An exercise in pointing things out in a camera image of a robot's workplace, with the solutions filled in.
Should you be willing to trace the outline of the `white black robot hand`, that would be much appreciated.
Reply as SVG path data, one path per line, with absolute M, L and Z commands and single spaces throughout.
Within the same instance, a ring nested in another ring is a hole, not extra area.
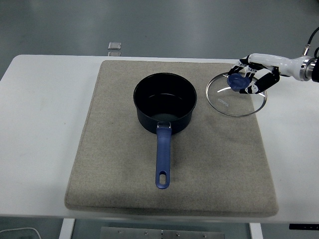
M 306 57 L 286 57 L 253 53 L 238 62 L 227 73 L 227 84 L 241 94 L 258 94 L 279 82 L 281 76 L 308 81 Z

